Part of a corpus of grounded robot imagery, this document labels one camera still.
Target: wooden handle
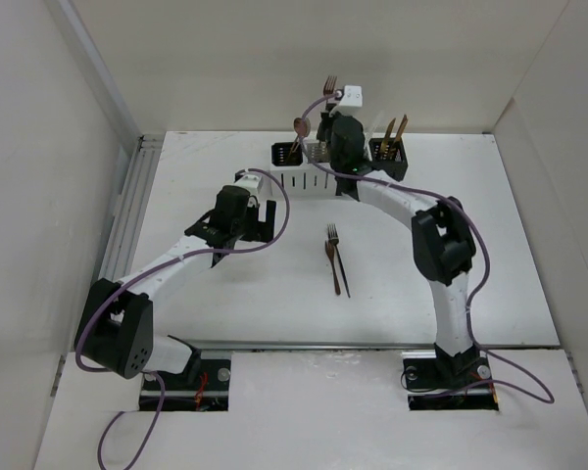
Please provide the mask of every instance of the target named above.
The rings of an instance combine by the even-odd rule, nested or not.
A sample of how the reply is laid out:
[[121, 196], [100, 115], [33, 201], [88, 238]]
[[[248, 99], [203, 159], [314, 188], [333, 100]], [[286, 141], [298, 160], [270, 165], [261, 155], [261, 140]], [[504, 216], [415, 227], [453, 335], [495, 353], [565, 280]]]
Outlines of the wooden handle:
[[333, 259], [331, 260], [331, 269], [333, 270], [333, 286], [335, 287], [335, 295], [339, 296], [340, 294], [342, 294], [342, 291], [340, 290], [340, 283], [337, 280], [337, 273], [335, 272], [335, 262], [333, 262]]

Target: screw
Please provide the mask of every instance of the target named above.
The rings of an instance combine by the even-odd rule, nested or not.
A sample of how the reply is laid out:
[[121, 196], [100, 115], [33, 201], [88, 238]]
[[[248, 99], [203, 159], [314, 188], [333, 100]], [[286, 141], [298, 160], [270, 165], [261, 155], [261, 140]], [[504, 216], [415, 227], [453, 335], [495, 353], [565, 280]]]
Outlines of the screw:
[[488, 367], [487, 365], [480, 365], [479, 367], [477, 367], [477, 375], [484, 380], [489, 379], [490, 377], [492, 377], [490, 367]]
[[221, 382], [227, 382], [231, 378], [231, 371], [226, 367], [223, 367], [218, 371], [218, 380]]
[[407, 369], [405, 369], [405, 377], [408, 380], [415, 380], [418, 378], [416, 372], [417, 369], [414, 366], [410, 365]]

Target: wall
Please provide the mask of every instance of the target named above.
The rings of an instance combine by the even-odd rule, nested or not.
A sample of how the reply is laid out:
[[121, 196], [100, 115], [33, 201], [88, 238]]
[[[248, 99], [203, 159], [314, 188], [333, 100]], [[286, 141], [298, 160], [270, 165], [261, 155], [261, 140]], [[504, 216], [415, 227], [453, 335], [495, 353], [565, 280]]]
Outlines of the wall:
[[0, 0], [0, 469], [31, 468], [119, 139], [42, 0]]
[[290, 129], [329, 73], [364, 121], [481, 132], [566, 0], [74, 2], [145, 132]]
[[588, 406], [588, 0], [571, 0], [495, 127]]

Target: tabletop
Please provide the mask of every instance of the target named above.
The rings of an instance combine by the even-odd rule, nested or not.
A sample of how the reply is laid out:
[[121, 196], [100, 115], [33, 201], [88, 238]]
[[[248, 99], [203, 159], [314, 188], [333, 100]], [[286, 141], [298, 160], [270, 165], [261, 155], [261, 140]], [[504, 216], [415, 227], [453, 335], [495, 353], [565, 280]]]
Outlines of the tabletop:
[[[164, 412], [133, 469], [588, 470], [588, 416], [565, 353], [500, 353], [537, 374], [555, 404], [497, 386], [499, 411], [409, 411], [399, 352], [235, 352], [229, 410]], [[98, 468], [100, 435], [136, 409], [139, 388], [139, 378], [82, 372], [70, 354], [35, 470]], [[151, 419], [132, 412], [115, 424], [108, 469], [126, 466]]]
[[[168, 132], [132, 264], [166, 251], [214, 206], [242, 168], [270, 167], [270, 146], [288, 132]], [[404, 183], [459, 198], [492, 257], [473, 304], [477, 338], [497, 346], [556, 346], [558, 336], [492, 135], [406, 134]], [[265, 185], [263, 196], [270, 196]], [[284, 205], [277, 198], [280, 225]], [[336, 224], [352, 299], [336, 297], [323, 251]], [[473, 259], [470, 285], [483, 272]], [[345, 198], [292, 201], [273, 247], [230, 256], [164, 305], [155, 328], [192, 340], [430, 345], [436, 333], [428, 283], [417, 272], [408, 229]]]

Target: cable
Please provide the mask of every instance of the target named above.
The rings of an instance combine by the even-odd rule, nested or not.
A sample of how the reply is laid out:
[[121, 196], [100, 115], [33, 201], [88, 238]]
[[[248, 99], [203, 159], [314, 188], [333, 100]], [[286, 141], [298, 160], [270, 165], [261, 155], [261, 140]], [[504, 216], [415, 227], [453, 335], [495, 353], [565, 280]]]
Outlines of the cable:
[[[336, 93], [333, 93], [332, 95], [328, 95], [328, 96], [324, 96], [322, 98], [319, 98], [317, 100], [315, 100], [303, 113], [303, 115], [301, 116], [302, 120], [305, 120], [307, 118], [307, 115], [319, 104], [330, 100], [331, 98], [335, 98], [337, 96]], [[512, 384], [510, 382], [506, 382], [503, 380], [497, 380], [497, 379], [487, 379], [487, 380], [481, 380], [478, 382], [473, 382], [472, 384], [469, 384], [465, 387], [462, 387], [460, 389], [456, 389], [456, 390], [452, 390], [452, 391], [447, 391], [447, 392], [443, 392], [440, 394], [435, 394], [435, 395], [431, 395], [431, 398], [441, 398], [441, 397], [447, 397], [450, 395], [454, 395], [457, 392], [462, 392], [464, 390], [469, 390], [472, 389], [474, 387], [478, 387], [480, 385], [484, 385], [484, 384], [499, 384], [499, 385], [503, 385], [505, 387], [510, 387], [518, 392], [521, 392], [523, 394], [526, 394], [530, 397], [532, 397], [533, 399], [542, 401], [544, 403], [547, 404], [552, 404], [555, 403], [556, 399], [553, 396], [553, 394], [551, 393], [551, 390], [549, 390], [549, 388], [533, 373], [531, 373], [529, 370], [525, 369], [523, 366], [521, 366], [520, 364], [507, 359], [495, 352], [491, 352], [488, 348], [486, 348], [485, 346], [481, 345], [476, 338], [474, 337], [474, 332], [472, 331], [472, 319], [471, 319], [471, 312], [470, 312], [470, 308], [472, 306], [472, 301], [474, 300], [474, 297], [479, 293], [479, 291], [481, 291], [481, 289], [483, 289], [483, 286], [485, 286], [486, 282], [488, 281], [488, 278], [490, 277], [490, 253], [488, 252], [488, 249], [486, 248], [486, 244], [483, 241], [483, 237], [481, 236], [481, 234], [479, 233], [479, 230], [477, 229], [476, 225], [474, 224], [474, 222], [470, 219], [470, 217], [464, 212], [464, 210], [458, 206], [455, 202], [453, 202], [452, 200], [450, 200], [449, 198], [446, 198], [444, 196], [442, 196], [441, 194], [435, 193], [433, 191], [427, 191], [425, 189], [417, 189], [417, 188], [411, 188], [408, 186], [403, 186], [401, 184], [395, 184], [395, 183], [390, 183], [388, 184], [387, 181], [383, 181], [381, 179], [376, 179], [376, 178], [370, 178], [367, 176], [358, 176], [358, 175], [354, 175], [354, 174], [346, 174], [346, 173], [339, 173], [337, 171], [333, 171], [332, 169], [329, 168], [325, 168], [324, 166], [318, 164], [316, 161], [314, 161], [314, 159], [312, 159], [312, 157], [307, 153], [307, 148], [305, 147], [305, 138], [302, 136], [299, 136], [299, 143], [301, 146], [301, 149], [303, 151], [303, 154], [305, 154], [305, 157], [307, 157], [308, 162], [315, 166], [316, 168], [324, 171], [325, 173], [331, 174], [335, 177], [339, 177], [339, 178], [345, 178], [345, 179], [353, 179], [356, 181], [366, 181], [369, 183], [375, 183], [375, 184], [382, 184], [384, 186], [389, 186], [393, 189], [396, 189], [398, 191], [403, 191], [406, 193], [412, 193], [412, 194], [420, 194], [422, 196], [428, 196], [430, 198], [434, 198], [437, 199], [439, 201], [442, 201], [443, 203], [445, 203], [446, 205], [450, 206], [453, 210], [455, 210], [457, 213], [459, 213], [462, 218], [465, 220], [465, 222], [468, 224], [468, 226], [470, 227], [470, 230], [472, 231], [473, 235], [475, 236], [475, 238], [477, 239], [477, 243], [479, 244], [479, 248], [481, 249], [481, 253], [483, 254], [483, 258], [484, 258], [484, 272], [483, 272], [483, 277], [481, 278], [481, 281], [479, 281], [479, 283], [476, 285], [476, 287], [470, 292], [470, 294], [468, 295], [468, 298], [466, 300], [466, 326], [468, 329], [468, 334], [470, 336], [470, 339], [472, 340], [472, 342], [474, 343], [474, 345], [480, 350], [483, 351], [484, 353], [491, 355], [492, 357], [501, 360], [502, 362], [506, 363], [507, 365], [510, 365], [512, 367], [515, 367], [516, 369], [520, 370], [521, 372], [523, 372], [524, 374], [526, 374], [529, 378], [531, 378], [536, 384], [538, 384], [538, 386], [540, 386], [540, 388], [547, 394], [548, 398], [544, 399], [543, 397], [540, 397], [538, 395], [535, 395], [532, 392], [529, 392], [528, 390], [525, 390], [521, 387], [519, 387], [518, 385]]]
[[[141, 274], [134, 277], [130, 281], [122, 284], [120, 286], [120, 288], [117, 289], [116, 292], [114, 292], [105, 302], [103, 302], [98, 307], [98, 309], [94, 312], [94, 314], [91, 316], [91, 318], [89, 319], [89, 321], [87, 322], [87, 324], [85, 325], [85, 327], [82, 330], [82, 333], [80, 335], [78, 343], [76, 344], [76, 349], [75, 349], [76, 365], [78, 365], [78, 367], [81, 370], [84, 370], [86, 372], [109, 372], [109, 370], [104, 367], [89, 367], [88, 365], [85, 365], [82, 362], [82, 357], [81, 357], [82, 349], [85, 344], [85, 341], [87, 340], [87, 337], [91, 333], [91, 330], [94, 328], [94, 326], [98, 322], [98, 319], [102, 316], [102, 314], [107, 309], [107, 307], [130, 287], [134, 286], [135, 284], [142, 281], [146, 277], [151, 276], [155, 272], [160, 271], [162, 269], [165, 269], [166, 267], [172, 266], [173, 264], [176, 264], [177, 262], [180, 262], [182, 259], [188, 259], [191, 257], [195, 257], [196, 255], [203, 255], [203, 254], [208, 254], [208, 253], [211, 253], [211, 254], [218, 253], [218, 254], [223, 254], [223, 255], [241, 255], [241, 254], [245, 254], [245, 253], [255, 253], [260, 250], [265, 250], [267, 247], [272, 246], [274, 243], [276, 243], [276, 241], [279, 238], [281, 238], [281, 236], [283, 235], [283, 232], [285, 232], [285, 228], [287, 228], [287, 223], [290, 219], [290, 200], [287, 196], [287, 193], [285, 192], [285, 188], [281, 185], [281, 183], [274, 176], [272, 176], [267, 171], [264, 171], [259, 168], [248, 168], [245, 171], [251, 172], [251, 173], [259, 173], [259, 174], [262, 174], [263, 176], [266, 176], [267, 178], [271, 179], [274, 182], [274, 184], [276, 184], [278, 189], [281, 191], [281, 194], [283, 195], [283, 200], [285, 201], [285, 218], [283, 220], [283, 225], [281, 225], [280, 230], [274, 236], [274, 238], [272, 238], [272, 240], [270, 240], [269, 242], [264, 243], [263, 245], [260, 245], [259, 247], [254, 247], [254, 248], [246, 248], [246, 249], [238, 249], [238, 250], [209, 248], [209, 249], [202, 249], [202, 250], [195, 250], [193, 252], [188, 252], [188, 253], [184, 254], [182, 257], [174, 258], [169, 261], [162, 262], [161, 264], [158, 264], [157, 266], [151, 267], [150, 269], [142, 272]], [[161, 387], [161, 394], [159, 395], [159, 402], [157, 404], [157, 409], [155, 410], [155, 415], [153, 416], [153, 420], [150, 423], [150, 427], [148, 428], [148, 431], [146, 432], [146, 436], [144, 436], [144, 439], [143, 439], [141, 445], [139, 446], [137, 453], [135, 454], [133, 459], [128, 463], [128, 466], [126, 466], [124, 468], [124, 470], [129, 470], [135, 464], [135, 462], [139, 458], [139, 455], [141, 454], [142, 450], [146, 447], [146, 443], [148, 443], [148, 439], [150, 439], [150, 435], [152, 434], [153, 429], [155, 428], [155, 424], [157, 423], [157, 420], [159, 419], [159, 415], [161, 414], [161, 410], [164, 406], [164, 401], [165, 401], [165, 397], [166, 397], [166, 386], [164, 384], [163, 379], [161, 378], [161, 376], [159, 374], [157, 374], [157, 372], [144, 372], [144, 374], [146, 374], [146, 373], [152, 375], [153, 377], [155, 377], [155, 379], [157, 379], [157, 382], [159, 382], [159, 386]], [[109, 430], [111, 429], [111, 427], [114, 425], [114, 423], [116, 421], [118, 421], [118, 419], [120, 419], [120, 417], [124, 413], [125, 413], [125, 411], [121, 411], [120, 413], [118, 413], [114, 417], [114, 419], [112, 419], [111, 422], [107, 425], [107, 428], [105, 428], [104, 432], [102, 433], [102, 436], [100, 437], [100, 442], [98, 443], [98, 465], [100, 466], [100, 468], [102, 470], [107, 470], [107, 467], [105, 467], [105, 464], [102, 461], [103, 443], [105, 442], [105, 438], [107, 437], [107, 434], [109, 433]]]

